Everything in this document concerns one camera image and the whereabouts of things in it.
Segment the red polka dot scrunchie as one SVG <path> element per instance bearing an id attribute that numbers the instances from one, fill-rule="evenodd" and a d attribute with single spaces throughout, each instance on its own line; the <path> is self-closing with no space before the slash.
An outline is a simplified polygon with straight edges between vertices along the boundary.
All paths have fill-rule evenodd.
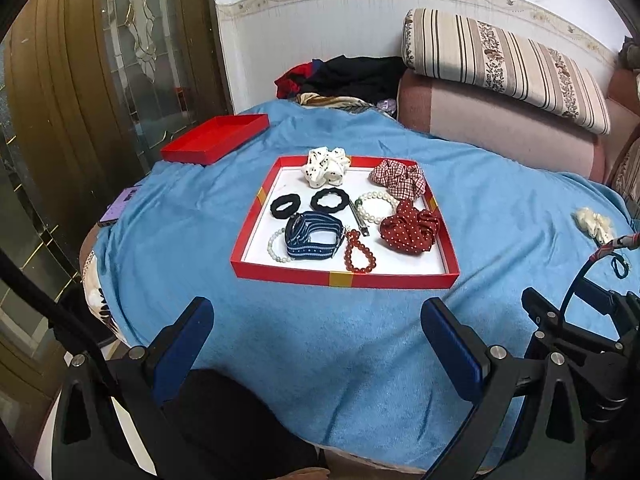
<path id="1" fill-rule="evenodd" d="M 421 255 L 436 242 L 440 221 L 431 211 L 418 209 L 411 200 L 401 200 L 396 212 L 380 224 L 382 240 L 396 252 Z"/>

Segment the silver hair clip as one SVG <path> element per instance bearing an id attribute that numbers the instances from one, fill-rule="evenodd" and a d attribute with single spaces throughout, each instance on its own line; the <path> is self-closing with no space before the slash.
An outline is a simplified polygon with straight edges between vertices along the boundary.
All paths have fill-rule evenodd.
<path id="1" fill-rule="evenodd" d="M 352 211 L 352 215 L 355 218 L 355 221 L 357 223 L 358 230 L 360 231 L 360 233 L 363 236 L 369 236 L 370 232 L 369 232 L 369 228 L 367 226 L 367 222 L 365 222 L 363 220 L 363 218 L 361 218 L 360 213 L 358 212 L 358 208 L 357 208 L 357 206 L 354 204 L 354 202 L 352 200 L 349 202 L 349 208 Z"/>

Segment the blue striped scrunchie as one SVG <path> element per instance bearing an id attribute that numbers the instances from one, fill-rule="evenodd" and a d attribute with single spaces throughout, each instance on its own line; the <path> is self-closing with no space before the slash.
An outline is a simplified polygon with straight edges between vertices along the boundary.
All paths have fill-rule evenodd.
<path id="1" fill-rule="evenodd" d="M 286 254 L 294 260 L 326 260 L 335 256 L 346 235 L 340 219 L 320 211 L 293 214 L 286 222 Z"/>

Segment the blue bed sheet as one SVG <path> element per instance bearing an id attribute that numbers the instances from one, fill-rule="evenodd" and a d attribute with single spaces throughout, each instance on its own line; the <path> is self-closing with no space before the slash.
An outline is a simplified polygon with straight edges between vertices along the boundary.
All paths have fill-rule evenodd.
<path id="1" fill-rule="evenodd" d="M 423 290 L 240 280 L 230 257 L 250 204 L 282 155 L 321 145 L 415 160 L 442 208 L 460 275 L 442 300 L 490 344 L 521 356 L 533 287 L 560 302 L 593 252 L 574 211 L 631 230 L 623 199 L 574 174 L 530 169 L 475 146 L 426 136 L 380 113 L 272 101 L 270 128 L 212 166 L 159 162 L 94 251 L 113 318 L 148 344 L 196 296 L 215 309 L 198 357 L 253 391 L 305 440 L 427 468 L 469 411 L 420 326 Z"/>

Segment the purple phone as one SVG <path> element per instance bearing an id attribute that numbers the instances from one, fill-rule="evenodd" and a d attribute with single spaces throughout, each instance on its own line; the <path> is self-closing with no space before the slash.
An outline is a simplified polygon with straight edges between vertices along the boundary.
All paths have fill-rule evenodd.
<path id="1" fill-rule="evenodd" d="M 139 185 L 135 185 L 122 190 L 119 196 L 116 197 L 116 200 L 114 200 L 114 202 L 107 207 L 107 210 L 104 212 L 104 214 L 102 214 L 102 217 L 98 221 L 98 226 L 103 228 L 104 226 L 111 226 L 112 224 L 116 223 L 117 220 L 122 216 L 122 213 L 124 212 L 130 200 L 136 195 L 139 188 Z"/>

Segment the red checkered scrunchie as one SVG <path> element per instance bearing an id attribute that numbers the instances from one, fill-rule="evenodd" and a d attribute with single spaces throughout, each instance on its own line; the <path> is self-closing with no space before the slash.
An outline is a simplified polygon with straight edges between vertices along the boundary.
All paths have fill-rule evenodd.
<path id="1" fill-rule="evenodd" d="M 418 165 L 407 165 L 398 160 L 384 159 L 369 174 L 369 180 L 386 188 L 396 200 L 414 202 L 426 191 L 426 180 Z"/>

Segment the black scrunchie left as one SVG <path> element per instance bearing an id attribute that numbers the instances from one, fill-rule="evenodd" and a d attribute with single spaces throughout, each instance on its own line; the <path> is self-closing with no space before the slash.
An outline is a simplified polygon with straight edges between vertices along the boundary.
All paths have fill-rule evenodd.
<path id="1" fill-rule="evenodd" d="M 270 204 L 270 212 L 273 218 L 285 220 L 292 217 L 299 210 L 300 196 L 298 194 L 285 194 L 275 198 Z"/>

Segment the black scrunchie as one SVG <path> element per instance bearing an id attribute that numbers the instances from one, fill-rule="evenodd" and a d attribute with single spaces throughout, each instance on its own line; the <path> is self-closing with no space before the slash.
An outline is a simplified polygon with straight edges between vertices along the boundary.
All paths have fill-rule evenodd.
<path id="1" fill-rule="evenodd" d="M 285 220 L 292 217 L 299 210 L 300 196 L 298 194 L 285 194 L 275 198 L 270 204 L 270 212 L 273 218 Z"/>
<path id="2" fill-rule="evenodd" d="M 310 208 L 324 214 L 337 214 L 349 204 L 350 197 L 341 188 L 322 188 L 310 199 Z"/>

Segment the black scrunchie right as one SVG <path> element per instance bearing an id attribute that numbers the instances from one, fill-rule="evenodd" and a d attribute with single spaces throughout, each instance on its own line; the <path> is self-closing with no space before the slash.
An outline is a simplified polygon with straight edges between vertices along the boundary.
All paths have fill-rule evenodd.
<path id="1" fill-rule="evenodd" d="M 322 188 L 310 199 L 310 208 L 324 214 L 337 214 L 349 204 L 350 197 L 341 188 Z"/>

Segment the red box lid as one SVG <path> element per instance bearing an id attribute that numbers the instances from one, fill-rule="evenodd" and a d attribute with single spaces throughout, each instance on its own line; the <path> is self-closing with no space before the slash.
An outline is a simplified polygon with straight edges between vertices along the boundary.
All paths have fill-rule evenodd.
<path id="1" fill-rule="evenodd" d="M 216 116 L 160 150 L 165 162 L 211 165 L 270 126 L 267 114 Z"/>

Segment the pink folded blanket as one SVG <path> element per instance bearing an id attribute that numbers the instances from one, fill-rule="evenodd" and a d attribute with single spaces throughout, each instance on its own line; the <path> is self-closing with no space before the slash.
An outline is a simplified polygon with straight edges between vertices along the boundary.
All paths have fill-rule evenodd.
<path id="1" fill-rule="evenodd" d="M 639 137 L 633 73 L 614 72 L 605 106 L 611 130 L 596 136 L 566 118 L 502 94 L 406 70 L 398 88 L 397 117 L 411 130 L 472 144 L 527 167 L 572 172 L 609 184 Z"/>

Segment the white dotted scrunchie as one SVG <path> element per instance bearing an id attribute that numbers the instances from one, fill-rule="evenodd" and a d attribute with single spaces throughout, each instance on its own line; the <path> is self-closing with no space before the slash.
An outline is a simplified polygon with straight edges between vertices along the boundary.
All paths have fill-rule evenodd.
<path id="1" fill-rule="evenodd" d="M 326 146 L 320 146 L 308 152 L 302 174 L 311 188 L 340 186 L 351 164 L 344 148 L 329 150 Z"/>

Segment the striped pillow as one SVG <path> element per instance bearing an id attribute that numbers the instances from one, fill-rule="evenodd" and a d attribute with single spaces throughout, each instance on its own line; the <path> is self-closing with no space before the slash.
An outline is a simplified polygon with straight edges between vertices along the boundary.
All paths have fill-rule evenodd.
<path id="1" fill-rule="evenodd" d="M 410 10 L 402 58 L 416 74 L 493 91 L 570 120 L 596 136 L 611 131 L 594 77 L 569 56 L 500 27 L 434 9 Z"/>

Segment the pile of dark clothes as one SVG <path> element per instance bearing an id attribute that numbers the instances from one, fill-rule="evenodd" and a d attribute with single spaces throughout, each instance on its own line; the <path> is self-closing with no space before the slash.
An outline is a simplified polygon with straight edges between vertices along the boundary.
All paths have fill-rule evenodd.
<path id="1" fill-rule="evenodd" d="M 341 55 L 296 65 L 274 81 L 276 95 L 303 107 L 323 107 L 358 114 L 397 113 L 397 92 L 406 71 L 399 56 L 348 58 Z"/>

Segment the wooden glass door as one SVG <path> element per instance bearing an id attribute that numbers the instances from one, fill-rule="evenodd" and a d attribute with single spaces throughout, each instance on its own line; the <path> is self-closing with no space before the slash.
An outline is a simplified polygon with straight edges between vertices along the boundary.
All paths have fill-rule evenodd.
<path id="1" fill-rule="evenodd" d="M 160 150 L 232 109 L 214 0 L 18 0 L 1 41 L 1 157 L 39 242 L 80 246 Z"/>

